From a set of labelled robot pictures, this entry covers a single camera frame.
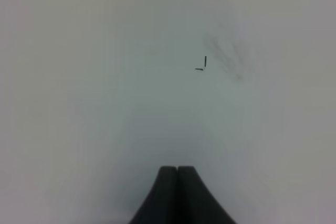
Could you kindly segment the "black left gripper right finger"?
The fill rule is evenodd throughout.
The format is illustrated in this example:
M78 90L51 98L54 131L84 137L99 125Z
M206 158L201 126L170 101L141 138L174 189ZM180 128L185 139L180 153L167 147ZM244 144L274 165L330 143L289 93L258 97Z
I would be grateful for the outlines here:
M193 166L178 168L177 222L235 223L207 189Z

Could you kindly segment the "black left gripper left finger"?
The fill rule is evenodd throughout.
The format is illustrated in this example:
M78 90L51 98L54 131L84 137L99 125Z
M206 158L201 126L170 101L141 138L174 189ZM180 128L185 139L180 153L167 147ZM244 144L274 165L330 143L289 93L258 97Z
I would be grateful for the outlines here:
M173 223L176 186L177 168L162 166L150 192L130 222L132 224Z

